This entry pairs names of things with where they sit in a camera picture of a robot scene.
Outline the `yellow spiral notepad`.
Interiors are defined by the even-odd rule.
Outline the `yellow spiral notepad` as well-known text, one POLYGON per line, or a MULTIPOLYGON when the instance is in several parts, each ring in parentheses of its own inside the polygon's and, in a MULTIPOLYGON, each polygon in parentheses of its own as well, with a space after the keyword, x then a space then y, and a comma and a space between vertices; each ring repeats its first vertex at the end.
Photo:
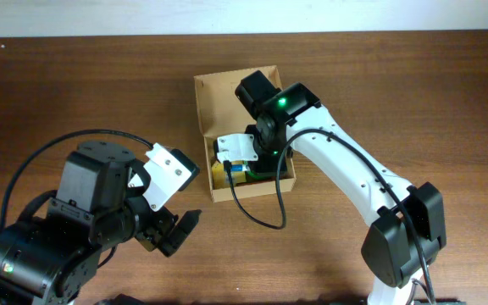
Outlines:
MULTIPOLYGON (((247 164, 244 161, 236 161, 231 164, 247 164)), ((214 189, 223 189, 229 188, 230 182, 228 175, 225 171, 224 165, 219 161, 213 163, 212 167, 212 176, 213 176, 213 188, 214 189)), ((232 172, 231 176, 233 180, 233 185, 236 186, 241 183, 245 183, 247 181, 247 172, 232 172)))

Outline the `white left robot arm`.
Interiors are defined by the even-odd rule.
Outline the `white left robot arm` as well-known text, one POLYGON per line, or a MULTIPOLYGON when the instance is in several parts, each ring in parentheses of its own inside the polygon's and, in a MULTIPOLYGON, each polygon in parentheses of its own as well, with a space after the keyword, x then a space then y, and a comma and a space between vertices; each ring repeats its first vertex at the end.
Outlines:
POLYGON ((33 199, 0 231, 0 304, 68 304, 129 240, 170 257, 199 221, 164 205, 198 175, 178 149, 154 144, 147 162, 119 144, 82 142, 66 159, 58 189, 33 199))

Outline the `brown cardboard box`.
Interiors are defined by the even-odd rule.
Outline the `brown cardboard box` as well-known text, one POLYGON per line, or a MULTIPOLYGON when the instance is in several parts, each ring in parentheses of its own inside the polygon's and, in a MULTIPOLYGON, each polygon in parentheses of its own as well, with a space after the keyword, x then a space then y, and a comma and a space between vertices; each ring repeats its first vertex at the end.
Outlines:
POLYGON ((275 65, 194 77, 199 130, 203 136, 208 186, 214 202, 233 199, 229 187, 217 187, 214 184, 212 172, 214 140, 220 136, 242 133, 248 125, 254 123, 250 114, 236 97, 235 89, 243 78, 257 70, 261 71, 273 86, 279 88, 283 86, 278 67, 275 65))

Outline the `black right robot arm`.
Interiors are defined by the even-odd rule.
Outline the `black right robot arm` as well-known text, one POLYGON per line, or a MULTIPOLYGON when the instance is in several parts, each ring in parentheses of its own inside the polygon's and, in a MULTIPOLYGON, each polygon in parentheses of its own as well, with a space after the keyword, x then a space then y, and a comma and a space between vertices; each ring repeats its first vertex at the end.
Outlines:
POLYGON ((254 122, 240 134, 214 142, 226 173, 235 163, 281 191, 286 158, 298 152, 313 162, 347 196, 369 230, 361 247, 374 274, 369 304, 413 304, 418 287, 436 304, 430 265, 446 246, 440 191, 426 182, 415 186, 388 170, 333 119, 302 83, 274 86, 262 71, 243 78, 235 89, 254 122))

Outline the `blue white board marker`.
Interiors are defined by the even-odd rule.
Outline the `blue white board marker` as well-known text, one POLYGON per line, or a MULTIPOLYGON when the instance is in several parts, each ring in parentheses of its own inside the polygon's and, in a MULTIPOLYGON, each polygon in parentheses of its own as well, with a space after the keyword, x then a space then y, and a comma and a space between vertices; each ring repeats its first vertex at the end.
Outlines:
POLYGON ((247 164, 233 164, 230 169, 232 172, 246 172, 250 167, 247 164))

